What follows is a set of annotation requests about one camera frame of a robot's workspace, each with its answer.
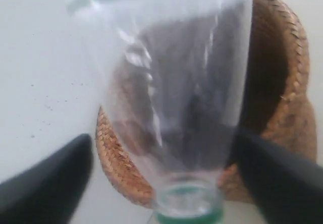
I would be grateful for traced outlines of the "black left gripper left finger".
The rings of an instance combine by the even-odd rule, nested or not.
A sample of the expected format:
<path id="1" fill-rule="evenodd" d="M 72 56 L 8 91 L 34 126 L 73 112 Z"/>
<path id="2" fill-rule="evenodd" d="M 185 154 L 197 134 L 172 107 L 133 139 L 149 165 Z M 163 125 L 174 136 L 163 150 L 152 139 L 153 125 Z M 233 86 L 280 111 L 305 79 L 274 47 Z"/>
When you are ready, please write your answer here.
<path id="1" fill-rule="evenodd" d="M 69 223 L 92 169 L 92 140 L 81 134 L 1 183 L 1 223 Z"/>

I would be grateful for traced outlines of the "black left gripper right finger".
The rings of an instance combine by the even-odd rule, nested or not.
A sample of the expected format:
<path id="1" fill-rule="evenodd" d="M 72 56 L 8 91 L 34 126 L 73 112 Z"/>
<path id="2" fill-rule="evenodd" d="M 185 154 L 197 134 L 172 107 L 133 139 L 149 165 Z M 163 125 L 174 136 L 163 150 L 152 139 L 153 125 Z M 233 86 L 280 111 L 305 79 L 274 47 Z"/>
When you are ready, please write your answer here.
<path id="1" fill-rule="evenodd" d="M 322 223 L 322 167 L 240 130 L 233 158 L 267 223 Z"/>

